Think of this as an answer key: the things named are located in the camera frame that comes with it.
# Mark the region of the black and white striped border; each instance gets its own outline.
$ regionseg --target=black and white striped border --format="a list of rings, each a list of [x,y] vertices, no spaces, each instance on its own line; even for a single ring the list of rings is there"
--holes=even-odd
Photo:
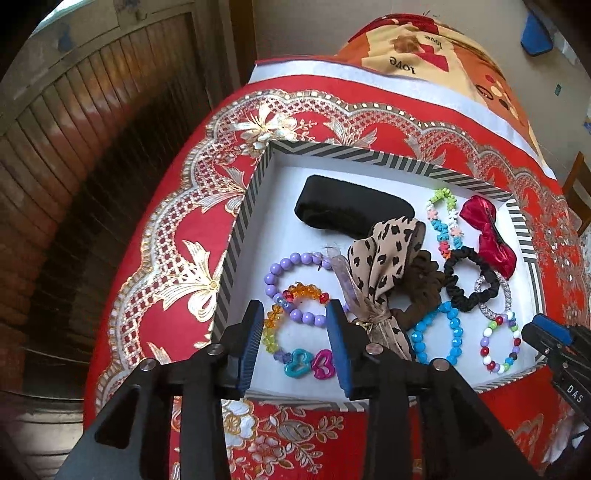
[[[533,248],[533,242],[523,214],[519,209],[515,197],[510,192],[502,190],[483,180],[475,179],[463,173],[450,170],[449,168],[429,164],[415,158],[403,157],[400,155],[368,150],[358,147],[349,147],[347,145],[334,145],[310,141],[272,141],[262,155],[258,166],[256,167],[251,181],[248,184],[244,201],[242,202],[238,215],[232,225],[232,233],[228,243],[228,251],[224,260],[222,275],[220,278],[220,290],[217,295],[217,308],[213,321],[212,342],[219,341],[222,333],[228,324],[228,310],[230,305],[230,293],[234,284],[234,275],[238,267],[238,258],[240,256],[241,246],[244,241],[246,229],[252,212],[255,207],[256,196],[259,192],[262,179],[267,170],[269,162],[272,159],[272,151],[277,149],[283,153],[294,155],[313,155],[315,157],[335,158],[337,160],[349,160],[360,163],[368,163],[385,168],[394,168],[396,170],[421,175],[434,180],[440,180],[458,187],[463,187],[474,193],[485,195],[488,198],[506,202],[509,215],[513,222],[515,232],[519,238],[521,253],[527,264],[531,287],[534,293],[534,309],[536,313],[545,313],[544,290],[541,282],[540,268],[538,266],[537,256]],[[544,365],[545,361],[538,362],[533,367],[522,372],[502,377],[499,381],[493,381],[475,387],[478,393],[484,393],[504,385],[513,383],[526,377]],[[264,400],[263,397],[249,396],[251,399]],[[281,405],[294,405],[302,408],[335,410],[335,411],[365,411],[369,402],[302,402],[302,401],[277,401]]]
[[[220,276],[220,289],[217,292],[217,307],[213,316],[212,342],[218,342],[228,324],[228,311],[230,309],[230,294],[234,285],[234,275],[238,267],[238,258],[242,249],[242,243],[246,236],[246,229],[255,208],[256,197],[261,188],[262,179],[265,176],[269,161],[271,160],[271,146],[261,156],[259,163],[248,183],[244,200],[238,210],[238,215],[232,224],[232,232],[228,240],[226,258],[223,262],[222,275]]]

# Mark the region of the black headband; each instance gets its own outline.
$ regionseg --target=black headband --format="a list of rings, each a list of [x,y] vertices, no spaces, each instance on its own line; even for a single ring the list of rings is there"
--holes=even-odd
[[[314,228],[335,230],[355,240],[392,218],[414,218],[406,201],[348,181],[312,175],[295,204],[297,217]]]

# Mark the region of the flower bead bracelet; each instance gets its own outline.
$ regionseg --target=flower bead bracelet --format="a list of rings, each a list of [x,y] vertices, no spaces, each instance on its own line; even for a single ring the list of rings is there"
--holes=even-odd
[[[435,204],[443,199],[445,199],[447,204],[447,215],[449,217],[447,223],[443,223],[439,219],[439,213],[435,210]],[[461,248],[463,245],[462,236],[464,234],[457,225],[459,213],[456,210],[456,206],[457,199],[448,188],[435,190],[433,197],[427,202],[427,219],[429,219],[433,228],[439,232],[437,235],[439,251],[445,259],[449,258],[450,247]]]
[[[457,317],[458,309],[452,307],[451,302],[446,301],[439,305],[435,310],[425,315],[425,318],[418,322],[414,326],[414,332],[410,339],[413,343],[413,348],[417,354],[417,361],[422,364],[428,363],[428,357],[425,352],[426,345],[424,342],[424,331],[429,325],[433,323],[433,319],[438,313],[445,313],[449,320],[449,328],[452,329],[452,348],[449,350],[449,355],[446,360],[452,365],[457,364],[457,357],[462,354],[462,335],[464,335],[464,329],[460,326],[460,319]]]
[[[490,356],[490,349],[488,348],[490,337],[497,327],[503,324],[507,324],[511,332],[513,332],[513,349],[511,353],[505,358],[505,362],[502,364],[496,363]],[[489,372],[494,372],[499,375],[507,372],[511,368],[511,365],[517,360],[519,354],[519,346],[521,344],[521,336],[517,321],[515,320],[515,312],[510,312],[509,315],[501,313],[494,320],[488,324],[488,327],[482,332],[482,340],[480,340],[480,356],[482,357],[482,363],[486,366]]]

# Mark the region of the heart-shaped bead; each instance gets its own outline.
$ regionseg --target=heart-shaped bead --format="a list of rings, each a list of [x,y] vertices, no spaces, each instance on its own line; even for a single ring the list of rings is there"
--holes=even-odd
[[[334,377],[336,370],[332,363],[332,352],[330,350],[321,350],[312,360],[312,370],[314,377],[318,380],[328,380]]]
[[[312,366],[310,362],[314,358],[307,350],[303,348],[296,348],[291,353],[291,362],[285,365],[285,374],[291,378],[300,378],[306,373],[312,371]]]

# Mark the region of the red satin bow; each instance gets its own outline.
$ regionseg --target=red satin bow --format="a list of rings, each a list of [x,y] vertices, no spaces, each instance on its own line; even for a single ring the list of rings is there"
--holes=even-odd
[[[464,203],[460,217],[482,234],[478,239],[478,254],[507,280],[517,264],[517,256],[496,229],[496,208],[486,198],[474,195]]]

